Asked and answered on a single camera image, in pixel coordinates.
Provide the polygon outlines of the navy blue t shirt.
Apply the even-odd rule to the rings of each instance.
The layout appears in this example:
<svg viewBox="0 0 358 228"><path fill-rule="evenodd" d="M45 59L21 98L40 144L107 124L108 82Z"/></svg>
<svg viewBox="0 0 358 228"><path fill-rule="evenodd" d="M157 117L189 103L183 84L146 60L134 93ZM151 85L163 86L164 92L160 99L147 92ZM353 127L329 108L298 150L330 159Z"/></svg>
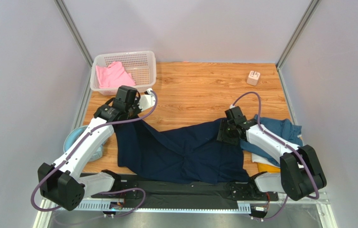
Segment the navy blue t shirt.
<svg viewBox="0 0 358 228"><path fill-rule="evenodd" d="M248 182L240 145L217 140L222 118L159 132L145 121L116 126L118 166L154 181Z"/></svg>

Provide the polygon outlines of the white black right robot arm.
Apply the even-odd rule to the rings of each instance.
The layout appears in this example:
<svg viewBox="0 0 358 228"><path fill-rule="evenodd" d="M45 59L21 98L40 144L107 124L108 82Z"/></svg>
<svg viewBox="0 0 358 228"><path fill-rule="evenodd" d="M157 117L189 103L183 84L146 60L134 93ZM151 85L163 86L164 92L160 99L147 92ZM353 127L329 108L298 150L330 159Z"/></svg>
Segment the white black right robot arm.
<svg viewBox="0 0 358 228"><path fill-rule="evenodd" d="M261 172L253 176L253 191L285 193L294 201L319 198L318 191L327 186L327 179L313 147L280 138L257 120L248 120L238 106L232 105L225 114L218 141L230 145L246 141L264 150L280 165L278 173Z"/></svg>

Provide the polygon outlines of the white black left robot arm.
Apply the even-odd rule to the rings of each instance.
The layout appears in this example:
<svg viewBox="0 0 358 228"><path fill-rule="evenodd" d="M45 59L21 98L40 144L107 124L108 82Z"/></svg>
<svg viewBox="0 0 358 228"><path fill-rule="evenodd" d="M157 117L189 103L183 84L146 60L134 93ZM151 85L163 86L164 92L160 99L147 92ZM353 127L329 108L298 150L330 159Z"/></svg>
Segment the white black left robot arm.
<svg viewBox="0 0 358 228"><path fill-rule="evenodd" d="M140 95L133 87L119 87L116 96L96 110L72 146L52 164L43 163L39 167L39 183L31 194L31 205L42 212L59 208L72 211L93 195L120 194L122 191L114 187L118 181L116 173L103 170L82 177L82 171L98 148L115 133L114 126L143 120L137 115L147 109L154 112L157 104L158 96L151 88Z"/></svg>

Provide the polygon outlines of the white t shirt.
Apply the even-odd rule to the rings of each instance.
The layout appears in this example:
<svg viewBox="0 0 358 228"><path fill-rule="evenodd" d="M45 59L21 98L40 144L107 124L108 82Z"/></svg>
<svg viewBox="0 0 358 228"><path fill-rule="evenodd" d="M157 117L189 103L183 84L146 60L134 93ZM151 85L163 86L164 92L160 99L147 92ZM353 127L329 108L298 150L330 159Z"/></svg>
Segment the white t shirt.
<svg viewBox="0 0 358 228"><path fill-rule="evenodd" d="M254 153L251 154L251 161L255 162L255 163L262 163L262 164L270 165L270 166L273 166L273 167L279 167L278 165L271 163L266 158L264 158L262 156L259 156L257 154L254 154Z"/></svg>

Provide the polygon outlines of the pink t shirt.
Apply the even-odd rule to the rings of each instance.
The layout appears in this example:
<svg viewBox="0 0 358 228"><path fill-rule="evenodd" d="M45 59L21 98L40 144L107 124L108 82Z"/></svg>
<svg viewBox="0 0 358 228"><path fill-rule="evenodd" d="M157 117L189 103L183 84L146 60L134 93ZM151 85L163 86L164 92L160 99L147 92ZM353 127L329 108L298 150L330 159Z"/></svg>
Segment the pink t shirt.
<svg viewBox="0 0 358 228"><path fill-rule="evenodd" d="M95 71L101 89L136 85L131 73L126 72L122 62L114 61L107 67L95 66Z"/></svg>

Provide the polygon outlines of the white perforated plastic basket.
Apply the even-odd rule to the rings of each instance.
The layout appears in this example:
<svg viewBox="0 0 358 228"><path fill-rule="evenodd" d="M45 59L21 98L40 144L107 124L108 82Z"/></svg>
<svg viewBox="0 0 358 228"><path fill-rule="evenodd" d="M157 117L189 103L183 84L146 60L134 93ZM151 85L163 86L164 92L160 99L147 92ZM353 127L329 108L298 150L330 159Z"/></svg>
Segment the white perforated plastic basket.
<svg viewBox="0 0 358 228"><path fill-rule="evenodd" d="M156 83L156 58L152 51L100 54L95 57L90 77L92 91L114 95L120 86L145 92Z"/></svg>

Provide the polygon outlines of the yellow t shirt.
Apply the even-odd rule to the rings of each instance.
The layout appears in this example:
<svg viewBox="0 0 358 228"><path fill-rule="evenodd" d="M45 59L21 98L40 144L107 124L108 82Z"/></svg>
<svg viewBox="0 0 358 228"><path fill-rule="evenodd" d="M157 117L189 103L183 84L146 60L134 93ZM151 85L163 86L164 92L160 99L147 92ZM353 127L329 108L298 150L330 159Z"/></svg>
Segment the yellow t shirt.
<svg viewBox="0 0 358 228"><path fill-rule="evenodd" d="M280 173L281 170L278 167L264 164L264 163L257 163L257 168L259 172L269 172L269 173Z"/></svg>

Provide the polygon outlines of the teal blue t shirt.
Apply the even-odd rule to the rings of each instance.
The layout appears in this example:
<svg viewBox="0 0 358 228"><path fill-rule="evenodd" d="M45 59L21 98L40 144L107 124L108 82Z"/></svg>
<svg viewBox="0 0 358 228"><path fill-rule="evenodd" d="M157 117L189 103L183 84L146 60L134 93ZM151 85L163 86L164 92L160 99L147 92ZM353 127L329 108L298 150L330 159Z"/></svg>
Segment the teal blue t shirt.
<svg viewBox="0 0 358 228"><path fill-rule="evenodd" d="M273 118L260 117L260 123L275 135L291 143L303 146L303 142L300 138L302 126L292 124L289 119L278 120ZM242 150L262 156L269 160L271 163L280 167L280 164L275 160L275 158L269 155L262 148L242 140L240 141L240 146Z"/></svg>

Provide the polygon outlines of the small pink white box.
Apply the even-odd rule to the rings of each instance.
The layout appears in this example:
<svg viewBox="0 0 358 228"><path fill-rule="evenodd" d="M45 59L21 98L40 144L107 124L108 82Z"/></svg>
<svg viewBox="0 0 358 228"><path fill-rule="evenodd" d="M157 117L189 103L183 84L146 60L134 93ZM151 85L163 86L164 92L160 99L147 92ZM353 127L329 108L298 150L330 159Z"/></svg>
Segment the small pink white box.
<svg viewBox="0 0 358 228"><path fill-rule="evenodd" d="M246 83L252 86L257 86L261 73L257 71L250 71Z"/></svg>

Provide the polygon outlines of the light blue headphones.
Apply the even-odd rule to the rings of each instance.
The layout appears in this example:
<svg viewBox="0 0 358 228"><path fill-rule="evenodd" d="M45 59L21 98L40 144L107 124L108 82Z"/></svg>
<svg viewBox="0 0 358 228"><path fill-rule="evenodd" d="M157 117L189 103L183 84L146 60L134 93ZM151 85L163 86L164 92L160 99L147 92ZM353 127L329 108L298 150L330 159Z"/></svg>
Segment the light blue headphones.
<svg viewBox="0 0 358 228"><path fill-rule="evenodd" d="M64 141L63 145L63 151L67 152L68 149L77 141L77 139L85 132L88 125L83 125L78 128L75 128L71 133L67 136L67 138ZM104 145L106 141L104 141L96 150L96 152L92 155L92 157L89 159L89 162L94 162L103 156L104 151Z"/></svg>

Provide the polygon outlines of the left corner aluminium post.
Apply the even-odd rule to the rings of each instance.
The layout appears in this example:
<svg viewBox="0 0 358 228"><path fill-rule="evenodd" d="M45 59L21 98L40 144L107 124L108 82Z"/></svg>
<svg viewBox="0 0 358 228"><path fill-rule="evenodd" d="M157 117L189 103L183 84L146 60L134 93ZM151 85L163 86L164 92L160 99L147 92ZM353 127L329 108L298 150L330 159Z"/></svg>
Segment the left corner aluminium post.
<svg viewBox="0 0 358 228"><path fill-rule="evenodd" d="M76 44L78 45L78 48L81 51L81 54L83 55L86 63L89 65L89 67L93 64L93 58L91 57L91 54L68 10L68 7L64 0L54 0L54 3L56 4L61 16L63 17L71 35L73 36Z"/></svg>

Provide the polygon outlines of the corner aluminium post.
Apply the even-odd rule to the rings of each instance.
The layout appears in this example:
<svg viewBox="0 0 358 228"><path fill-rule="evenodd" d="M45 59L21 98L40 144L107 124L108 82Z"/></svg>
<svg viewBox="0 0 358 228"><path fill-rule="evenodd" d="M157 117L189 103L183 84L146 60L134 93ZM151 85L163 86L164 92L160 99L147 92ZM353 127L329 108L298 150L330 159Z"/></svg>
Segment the corner aluminium post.
<svg viewBox="0 0 358 228"><path fill-rule="evenodd" d="M307 9L305 10L302 18L300 19L296 29L294 30L292 36L290 37L286 47L284 48L282 54L279 57L279 60L276 63L277 70L280 70L283 65L285 64L288 56L292 52L294 46L298 42L300 36L302 35L305 27L309 23L311 17L313 16L315 10L317 9L318 5L321 3L321 0L311 0Z"/></svg>
<svg viewBox="0 0 358 228"><path fill-rule="evenodd" d="M89 67L93 64L93 58L91 57L91 54L68 10L68 7L64 0L54 0L54 3L56 4L61 16L63 17L71 35L73 36L76 44L78 45L78 48L81 51L81 54L83 55L86 63L89 65Z"/></svg>

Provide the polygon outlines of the aluminium front rail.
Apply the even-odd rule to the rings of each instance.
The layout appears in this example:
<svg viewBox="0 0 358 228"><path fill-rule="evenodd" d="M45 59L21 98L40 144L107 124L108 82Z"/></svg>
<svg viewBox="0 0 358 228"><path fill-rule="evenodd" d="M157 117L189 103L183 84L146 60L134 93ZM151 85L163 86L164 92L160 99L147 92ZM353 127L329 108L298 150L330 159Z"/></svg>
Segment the aluminium front rail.
<svg viewBox="0 0 358 228"><path fill-rule="evenodd" d="M334 228L328 197L287 199L243 182L176 184L123 175L121 193L96 194L73 211L39 212L36 228Z"/></svg>

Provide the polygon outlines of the right corner aluminium post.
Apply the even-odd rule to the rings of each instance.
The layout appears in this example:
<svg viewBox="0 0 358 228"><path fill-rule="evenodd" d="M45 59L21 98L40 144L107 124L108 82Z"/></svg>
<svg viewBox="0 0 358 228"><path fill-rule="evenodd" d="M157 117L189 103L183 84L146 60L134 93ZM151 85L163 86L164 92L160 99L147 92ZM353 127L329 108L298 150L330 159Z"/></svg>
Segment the right corner aluminium post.
<svg viewBox="0 0 358 228"><path fill-rule="evenodd" d="M311 0L307 9L305 10L302 18L300 19L296 29L294 30L292 36L290 37L286 47L284 48L282 54L279 57L279 60L276 63L277 70L280 70L283 65L285 64L288 56L292 52L294 46L298 42L300 36L302 35L305 27L309 23L311 17L313 16L315 10L317 9L318 5L321 3L321 0Z"/></svg>

